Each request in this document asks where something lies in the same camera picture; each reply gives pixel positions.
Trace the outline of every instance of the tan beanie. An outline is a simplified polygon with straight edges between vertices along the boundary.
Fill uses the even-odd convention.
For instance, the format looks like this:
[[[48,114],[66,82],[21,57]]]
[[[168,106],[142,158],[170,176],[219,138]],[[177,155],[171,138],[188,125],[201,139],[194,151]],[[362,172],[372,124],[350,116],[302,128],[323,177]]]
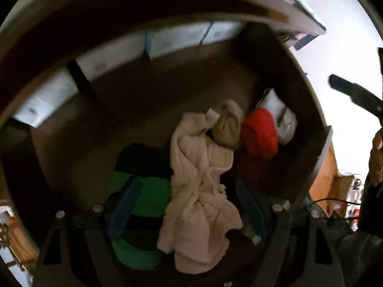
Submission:
[[[220,115],[211,129],[214,141],[221,146],[235,150],[241,142],[241,123],[244,119],[244,111],[231,99],[222,100],[211,110]]]

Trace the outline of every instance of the folded cloth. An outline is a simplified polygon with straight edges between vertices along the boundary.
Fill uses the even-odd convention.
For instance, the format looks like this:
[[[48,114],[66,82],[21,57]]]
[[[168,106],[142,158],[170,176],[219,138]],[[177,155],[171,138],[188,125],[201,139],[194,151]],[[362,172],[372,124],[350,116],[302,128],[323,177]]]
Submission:
[[[279,99],[273,88],[266,89],[257,107],[266,109],[273,117],[278,142],[288,144],[294,136],[297,121],[295,114]]]
[[[273,88],[266,89],[257,107],[243,121],[241,136],[252,156],[268,159],[276,155],[278,143],[288,144],[297,125],[295,114],[279,99]]]
[[[112,176],[112,193],[117,194],[132,178],[139,181],[139,196],[125,228],[112,240],[118,260],[127,267],[154,270],[162,261],[163,252],[156,244],[170,200],[172,173],[169,156],[162,149],[134,143],[118,156]]]
[[[220,118],[211,129],[213,140],[221,146],[237,149],[241,142],[244,111],[231,99],[222,100],[212,110],[220,114]]]
[[[211,111],[185,113],[170,143],[171,201],[157,248],[175,251],[176,269],[187,274],[217,265],[229,246],[226,232],[242,227],[238,210],[220,184],[220,175],[232,166],[233,151],[205,134],[219,117]]]

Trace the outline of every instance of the black cloth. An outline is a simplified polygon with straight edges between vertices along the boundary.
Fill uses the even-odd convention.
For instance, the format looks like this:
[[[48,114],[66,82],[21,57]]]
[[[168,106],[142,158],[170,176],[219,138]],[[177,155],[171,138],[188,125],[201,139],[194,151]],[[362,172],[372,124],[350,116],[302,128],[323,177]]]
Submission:
[[[138,177],[170,179],[173,171],[169,160],[169,154],[163,149],[134,143],[119,154],[115,170]]]

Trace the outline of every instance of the white wall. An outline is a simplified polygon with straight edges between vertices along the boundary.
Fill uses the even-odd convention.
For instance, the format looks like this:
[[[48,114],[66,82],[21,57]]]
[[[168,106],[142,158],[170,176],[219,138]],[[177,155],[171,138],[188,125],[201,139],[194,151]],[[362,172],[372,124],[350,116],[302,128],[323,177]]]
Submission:
[[[12,255],[9,252],[9,249],[0,249],[0,258],[3,258],[5,263],[13,261]],[[28,273],[27,270],[24,272],[20,271],[17,265],[11,266],[9,268],[13,276],[17,279],[17,281],[21,284],[22,287],[30,287],[32,285],[31,279],[32,276]]]
[[[341,173],[368,173],[372,139],[380,125],[376,117],[332,90],[330,74],[358,83],[382,97],[377,47],[383,42],[357,0],[304,0],[319,15],[327,33],[301,50],[291,49],[318,96],[332,137]]]

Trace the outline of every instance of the hand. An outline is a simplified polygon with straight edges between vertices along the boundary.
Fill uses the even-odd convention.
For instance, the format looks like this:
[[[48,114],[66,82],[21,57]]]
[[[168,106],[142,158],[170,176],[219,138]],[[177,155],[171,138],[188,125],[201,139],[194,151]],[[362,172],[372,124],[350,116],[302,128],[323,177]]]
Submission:
[[[370,162],[368,164],[370,168],[370,183],[376,187],[380,182],[383,181],[383,154],[380,150],[383,146],[382,135],[378,131],[372,140],[372,150],[370,155]]]

